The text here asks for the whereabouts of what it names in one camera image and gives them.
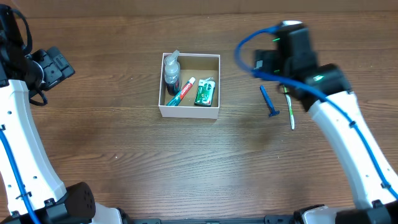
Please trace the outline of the green white toothbrush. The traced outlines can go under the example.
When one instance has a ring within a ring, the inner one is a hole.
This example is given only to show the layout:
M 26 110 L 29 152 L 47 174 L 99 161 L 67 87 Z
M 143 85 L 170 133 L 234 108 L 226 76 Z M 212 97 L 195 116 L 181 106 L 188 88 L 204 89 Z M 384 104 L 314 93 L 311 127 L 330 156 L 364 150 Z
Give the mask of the green white toothbrush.
M 288 94 L 287 88 L 284 86 L 284 95 L 285 95 L 285 99 L 287 101 L 287 106 L 288 106 L 288 110 L 289 110 L 289 119 L 290 119 L 290 127 L 291 130 L 295 129 L 295 119 L 294 119 L 294 112 L 292 109 L 292 99 L 290 97 L 290 95 Z

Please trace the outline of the blue disposable razor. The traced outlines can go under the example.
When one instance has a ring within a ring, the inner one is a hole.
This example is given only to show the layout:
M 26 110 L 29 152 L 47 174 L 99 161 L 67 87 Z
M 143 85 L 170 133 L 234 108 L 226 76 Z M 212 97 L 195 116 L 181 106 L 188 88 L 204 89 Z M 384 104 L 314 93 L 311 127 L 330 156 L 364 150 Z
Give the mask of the blue disposable razor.
M 274 105 L 273 105 L 269 95 L 267 94 L 266 89 L 264 88 L 264 86 L 261 85 L 259 87 L 259 89 L 260 89 L 260 91 L 261 91 L 261 93 L 263 95 L 263 98 L 264 98 L 264 100 L 265 100 L 265 102 L 267 104 L 267 107 L 268 107 L 268 109 L 270 111 L 269 117 L 278 115 L 280 113 L 280 111 L 275 110 Z

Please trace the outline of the green Dettol soap packet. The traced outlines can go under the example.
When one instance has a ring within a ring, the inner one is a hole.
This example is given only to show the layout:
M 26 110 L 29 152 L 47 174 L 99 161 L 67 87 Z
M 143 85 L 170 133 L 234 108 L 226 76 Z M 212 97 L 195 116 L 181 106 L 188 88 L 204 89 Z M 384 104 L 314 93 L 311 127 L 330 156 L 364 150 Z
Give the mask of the green Dettol soap packet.
M 210 107 L 213 102 L 215 87 L 216 82 L 212 77 L 199 80 L 194 104 L 197 106 Z

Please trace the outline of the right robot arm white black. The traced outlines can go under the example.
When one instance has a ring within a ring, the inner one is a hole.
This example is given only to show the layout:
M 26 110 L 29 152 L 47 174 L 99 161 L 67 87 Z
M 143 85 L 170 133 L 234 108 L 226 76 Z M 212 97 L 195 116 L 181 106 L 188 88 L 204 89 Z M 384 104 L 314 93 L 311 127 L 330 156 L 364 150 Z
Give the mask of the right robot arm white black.
M 256 78 L 278 82 L 301 102 L 332 146 L 348 178 L 354 208 L 314 205 L 297 210 L 293 223 L 397 223 L 397 174 L 370 132 L 349 81 L 335 64 L 320 66 L 308 27 L 283 21 L 259 30 L 275 36 L 275 50 L 258 50 Z

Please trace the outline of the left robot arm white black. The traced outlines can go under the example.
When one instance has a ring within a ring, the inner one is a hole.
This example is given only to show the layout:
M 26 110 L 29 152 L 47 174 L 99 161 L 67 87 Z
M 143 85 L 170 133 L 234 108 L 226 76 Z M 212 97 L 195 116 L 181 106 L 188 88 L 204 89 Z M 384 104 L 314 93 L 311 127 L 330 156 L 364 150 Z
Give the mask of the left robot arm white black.
M 1 176 L 10 215 L 4 223 L 132 223 L 120 208 L 97 203 L 85 182 L 66 187 L 53 169 L 31 106 L 75 70 L 56 47 L 32 51 L 23 41 L 17 9 L 1 5 Z

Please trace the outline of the clear spray bottle dark liquid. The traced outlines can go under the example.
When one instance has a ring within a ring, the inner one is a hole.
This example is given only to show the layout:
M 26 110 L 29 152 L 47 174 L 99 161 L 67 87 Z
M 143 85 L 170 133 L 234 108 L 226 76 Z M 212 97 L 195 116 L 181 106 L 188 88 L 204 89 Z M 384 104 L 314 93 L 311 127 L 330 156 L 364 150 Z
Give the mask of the clear spray bottle dark liquid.
M 180 91 L 180 64 L 178 56 L 180 52 L 175 50 L 171 55 L 166 56 L 164 60 L 164 80 L 167 91 L 175 96 Z

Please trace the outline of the green Colgate toothpaste tube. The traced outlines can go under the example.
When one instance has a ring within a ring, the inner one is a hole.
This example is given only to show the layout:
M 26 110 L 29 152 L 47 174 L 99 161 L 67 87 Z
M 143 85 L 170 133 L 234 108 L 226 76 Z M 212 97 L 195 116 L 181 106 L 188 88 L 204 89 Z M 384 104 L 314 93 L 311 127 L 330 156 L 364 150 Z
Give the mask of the green Colgate toothpaste tube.
M 188 82 L 186 82 L 186 84 L 182 87 L 182 89 L 167 103 L 167 106 L 178 106 L 185 97 L 185 95 L 190 91 L 195 81 L 196 78 L 191 77 Z

